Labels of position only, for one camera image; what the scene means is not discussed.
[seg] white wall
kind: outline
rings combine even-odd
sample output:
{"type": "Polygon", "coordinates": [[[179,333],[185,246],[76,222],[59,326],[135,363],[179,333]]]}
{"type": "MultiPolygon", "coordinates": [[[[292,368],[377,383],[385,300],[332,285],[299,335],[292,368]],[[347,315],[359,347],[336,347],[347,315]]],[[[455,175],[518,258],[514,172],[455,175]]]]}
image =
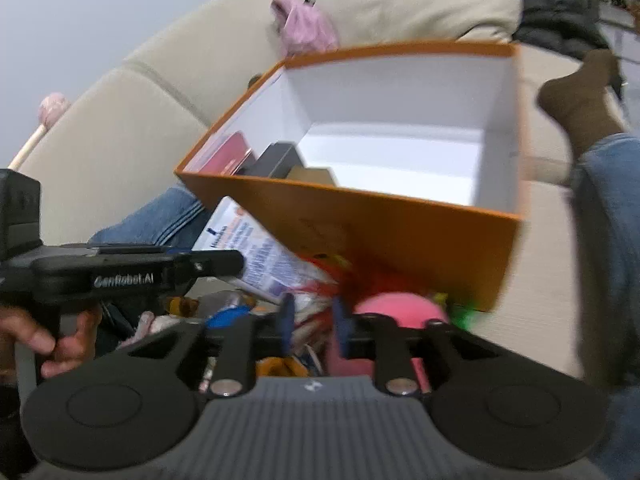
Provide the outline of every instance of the white wall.
{"type": "Polygon", "coordinates": [[[0,167],[42,98],[76,99],[131,50],[207,0],[0,0],[0,167]]]}

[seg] pink cloth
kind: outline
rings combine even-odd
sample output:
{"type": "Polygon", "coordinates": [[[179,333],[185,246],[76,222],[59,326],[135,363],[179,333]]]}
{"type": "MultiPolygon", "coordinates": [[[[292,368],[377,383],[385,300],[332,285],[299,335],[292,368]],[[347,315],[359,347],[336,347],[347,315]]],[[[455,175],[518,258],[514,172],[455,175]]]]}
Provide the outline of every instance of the pink cloth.
{"type": "MultiPolygon", "coordinates": [[[[399,326],[421,328],[430,319],[447,321],[447,315],[435,303],[416,294],[391,292],[379,294],[359,303],[354,312],[357,314],[385,314],[393,317],[399,326]]],[[[429,391],[429,381],[424,372],[422,361],[412,359],[418,382],[424,392],[429,391]]],[[[343,359],[338,353],[335,336],[329,339],[326,350],[326,368],[331,376],[373,375],[373,361],[369,359],[343,359]]]]}
{"type": "Polygon", "coordinates": [[[334,27],[314,6],[299,0],[273,0],[271,10],[287,56],[338,48],[334,27]]]}
{"type": "Polygon", "coordinates": [[[151,329],[151,325],[154,322],[156,316],[153,312],[149,310],[145,310],[142,314],[140,314],[140,320],[138,321],[138,327],[136,328],[136,333],[132,335],[130,338],[121,341],[118,345],[118,348],[122,348],[123,346],[133,345],[133,343],[137,343],[141,339],[145,338],[151,329]]]}

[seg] orange box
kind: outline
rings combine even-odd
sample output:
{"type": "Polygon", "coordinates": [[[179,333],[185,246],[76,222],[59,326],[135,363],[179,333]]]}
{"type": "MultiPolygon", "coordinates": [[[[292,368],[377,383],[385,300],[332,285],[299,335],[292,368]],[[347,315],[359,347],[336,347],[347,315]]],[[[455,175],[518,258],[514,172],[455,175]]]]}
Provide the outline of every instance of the orange box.
{"type": "Polygon", "coordinates": [[[523,130],[517,46],[351,48],[273,67],[176,174],[205,206],[232,197],[296,253],[359,252],[490,310],[524,214],[523,130]],[[199,175],[236,131],[256,157],[297,143],[337,187],[199,175]]]}

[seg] person's hand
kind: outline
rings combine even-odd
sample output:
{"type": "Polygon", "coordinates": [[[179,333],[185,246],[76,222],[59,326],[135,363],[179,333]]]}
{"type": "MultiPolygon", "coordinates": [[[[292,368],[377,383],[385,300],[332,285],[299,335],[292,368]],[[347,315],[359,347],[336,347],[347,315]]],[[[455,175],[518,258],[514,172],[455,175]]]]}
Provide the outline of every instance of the person's hand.
{"type": "Polygon", "coordinates": [[[21,308],[0,306],[0,362],[13,363],[12,343],[18,340],[42,355],[50,355],[50,360],[42,364],[40,372],[50,378],[76,368],[95,355],[95,337],[102,313],[98,306],[78,314],[77,331],[58,341],[30,314],[21,308]]]}

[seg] blue jeans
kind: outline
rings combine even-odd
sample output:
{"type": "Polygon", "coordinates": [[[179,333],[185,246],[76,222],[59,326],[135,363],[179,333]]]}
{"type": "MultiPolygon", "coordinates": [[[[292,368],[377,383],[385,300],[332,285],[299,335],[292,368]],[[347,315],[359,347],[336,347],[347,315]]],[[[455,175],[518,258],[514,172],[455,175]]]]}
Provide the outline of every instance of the blue jeans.
{"type": "Polygon", "coordinates": [[[612,480],[640,474],[640,139],[616,134],[579,159],[572,178],[578,242],[602,304],[605,366],[615,386],[591,459],[612,480]]]}
{"type": "MultiPolygon", "coordinates": [[[[578,161],[572,189],[578,238],[605,298],[606,366],[617,386],[591,459],[611,480],[630,480],[640,473],[640,139],[617,134],[594,145],[578,161]]],[[[211,213],[176,185],[92,242],[190,248],[211,213]]],[[[112,310],[117,317],[123,308],[112,310]]],[[[133,324],[142,310],[124,311],[133,324]]]]}

